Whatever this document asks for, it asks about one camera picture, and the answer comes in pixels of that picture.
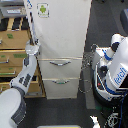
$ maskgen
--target label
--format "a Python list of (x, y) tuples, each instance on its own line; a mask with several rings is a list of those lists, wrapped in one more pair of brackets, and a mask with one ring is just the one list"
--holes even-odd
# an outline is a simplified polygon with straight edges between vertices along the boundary
[(112, 78), (117, 87), (123, 83), (127, 73), (128, 71), (120, 64)]
[(6, 56), (5, 55), (1, 55), (1, 58), (5, 58)]
[(7, 34), (9, 39), (13, 39), (13, 35), (12, 34)]
[(27, 54), (13, 54), (14, 58), (26, 58)]
[(12, 70), (13, 68), (8, 68), (9, 70)]
[(49, 17), (49, 6), (48, 4), (37, 4), (37, 9), (38, 9), (38, 15), (39, 17), (44, 17), (47, 18)]
[(14, 10), (7, 10), (7, 12), (10, 14), (10, 13), (12, 13), (12, 14), (18, 14), (18, 13), (20, 13), (20, 9), (14, 9)]

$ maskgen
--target blue label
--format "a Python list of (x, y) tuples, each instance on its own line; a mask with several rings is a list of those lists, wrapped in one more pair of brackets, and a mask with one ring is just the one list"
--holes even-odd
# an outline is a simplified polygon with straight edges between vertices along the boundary
[(120, 72), (117, 74), (117, 77), (114, 78), (114, 81), (119, 85), (122, 80), (124, 79), (125, 77), (125, 74), (126, 74), (126, 70), (124, 68), (120, 68)]

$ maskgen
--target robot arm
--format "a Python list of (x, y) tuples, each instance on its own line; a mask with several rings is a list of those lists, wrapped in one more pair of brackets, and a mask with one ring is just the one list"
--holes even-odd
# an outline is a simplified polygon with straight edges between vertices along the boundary
[(28, 56), (23, 60), (22, 71), (11, 80), (10, 89), (0, 95), (0, 127), (17, 128), (26, 113), (26, 105), (23, 100), (28, 92), (30, 82), (35, 73), (40, 44), (35, 46), (27, 42), (26, 52)]

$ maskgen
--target cable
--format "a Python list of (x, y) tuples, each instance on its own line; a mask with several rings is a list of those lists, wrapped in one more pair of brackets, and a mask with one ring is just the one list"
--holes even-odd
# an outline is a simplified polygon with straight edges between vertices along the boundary
[(105, 122), (104, 128), (106, 128), (107, 124), (109, 127), (114, 128), (114, 126), (118, 123), (118, 113), (115, 113), (114, 110), (115, 107), (113, 107), (112, 114), (108, 117), (107, 121)]
[(91, 91), (91, 89), (92, 89), (92, 83), (91, 83), (89, 80), (83, 80), (83, 81), (90, 83), (91, 86), (90, 86), (89, 90), (87, 90), (87, 91), (82, 91), (82, 90), (80, 89), (80, 86), (79, 86), (79, 91), (82, 92), (82, 93), (88, 93), (88, 92)]
[(100, 3), (100, 4), (104, 4), (107, 0), (95, 0), (95, 1), (97, 1), (98, 3)]
[(127, 95), (127, 93), (128, 93), (128, 91), (125, 92), (124, 97), (123, 97), (122, 102), (121, 102), (121, 117), (120, 117), (120, 122), (119, 122), (119, 128), (121, 126), (121, 121), (122, 121), (122, 107), (123, 107), (123, 102), (124, 102), (124, 98)]

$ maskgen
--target floor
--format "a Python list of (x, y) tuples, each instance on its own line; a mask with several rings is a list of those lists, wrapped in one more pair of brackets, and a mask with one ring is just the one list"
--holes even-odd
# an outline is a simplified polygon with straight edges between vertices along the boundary
[[(92, 0), (91, 15), (86, 37), (84, 58), (90, 58), (92, 44), (108, 47), (115, 33), (126, 36), (120, 23), (120, 12), (128, 8), (128, 1)], [(25, 99), (27, 113), (18, 128), (36, 128), (43, 125), (79, 125), (92, 128), (90, 116), (97, 116), (101, 128), (105, 118), (101, 115), (100, 105), (90, 90), (90, 71), (88, 63), (83, 60), (80, 88), (86, 93), (78, 92), (77, 99), (47, 100), (45, 98)]]

